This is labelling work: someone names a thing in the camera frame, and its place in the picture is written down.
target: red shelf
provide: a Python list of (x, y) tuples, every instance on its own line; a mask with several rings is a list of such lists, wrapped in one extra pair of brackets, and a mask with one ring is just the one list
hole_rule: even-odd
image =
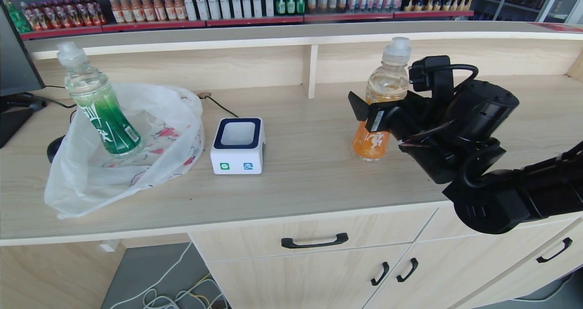
[(392, 12), (377, 13), (338, 13), (330, 15), (306, 15), (304, 21), (346, 21), (346, 20), (371, 20), (371, 19), (392, 19)]
[(412, 11), (395, 12), (395, 19), (406, 17), (448, 17), (448, 16), (473, 16), (473, 11)]
[(78, 28), (64, 28), (64, 29), (51, 29), (43, 31), (32, 31), (30, 33), (20, 34), (20, 38), (23, 40), (39, 39), (44, 37), (66, 37), (72, 35), (89, 35), (98, 34), (102, 32), (102, 27), (96, 25), (94, 27), (78, 27)]
[(169, 28), (196, 28), (204, 27), (205, 22), (196, 21), (156, 21), (139, 23), (113, 23), (104, 25), (103, 31), (124, 31), (124, 30), (147, 30), (147, 29), (169, 29)]
[(243, 19), (207, 20), (206, 25), (264, 25), (268, 23), (304, 22), (303, 16), (248, 17)]

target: computer mouse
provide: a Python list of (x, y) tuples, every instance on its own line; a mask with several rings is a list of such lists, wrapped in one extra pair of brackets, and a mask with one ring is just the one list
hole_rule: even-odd
[(57, 138), (56, 140), (52, 141), (46, 148), (46, 156), (48, 157), (48, 161), (50, 163), (52, 163), (52, 160), (55, 158), (56, 152), (59, 151), (59, 147), (61, 146), (61, 142), (64, 138), (65, 135)]

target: cabinet door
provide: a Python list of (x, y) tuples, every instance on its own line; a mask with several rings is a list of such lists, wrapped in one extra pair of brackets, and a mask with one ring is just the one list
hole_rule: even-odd
[[(543, 260), (557, 253), (559, 254), (551, 260), (546, 262)], [(583, 220), (579, 220), (572, 228), (557, 235), (550, 244), (529, 255), (525, 263), (505, 272), (487, 289), (464, 302), (460, 309), (471, 309), (526, 296), (581, 265), (583, 265)]]
[(392, 268), (409, 244), (209, 263), (235, 309), (360, 309), (378, 286), (383, 262)]
[[(367, 309), (446, 309), (556, 236), (571, 221), (415, 243), (369, 301)], [(404, 282), (415, 258), (417, 269)]]

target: bottle cap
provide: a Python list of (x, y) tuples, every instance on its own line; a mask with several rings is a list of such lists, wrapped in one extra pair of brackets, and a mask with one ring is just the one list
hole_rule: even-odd
[(78, 48), (72, 41), (65, 41), (56, 45), (59, 52), (56, 58), (63, 66), (77, 66), (88, 62), (83, 48)]
[(406, 37), (394, 37), (391, 45), (385, 47), (383, 52), (383, 62), (405, 65), (411, 58), (411, 48), (409, 39)]

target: green bottle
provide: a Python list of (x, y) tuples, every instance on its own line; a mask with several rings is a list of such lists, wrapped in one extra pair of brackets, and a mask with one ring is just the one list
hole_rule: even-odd
[(96, 128), (105, 150), (116, 158), (127, 158), (139, 153), (144, 142), (119, 108), (119, 102), (107, 76), (89, 65), (81, 48), (67, 41), (57, 44), (56, 54), (67, 69), (65, 87), (79, 110)]
[(283, 16), (286, 14), (285, 0), (275, 0), (275, 12), (278, 16)]
[(293, 16), (296, 14), (295, 0), (286, 0), (287, 14)]
[(304, 0), (296, 0), (296, 13), (302, 15), (304, 12), (306, 12), (306, 3)]

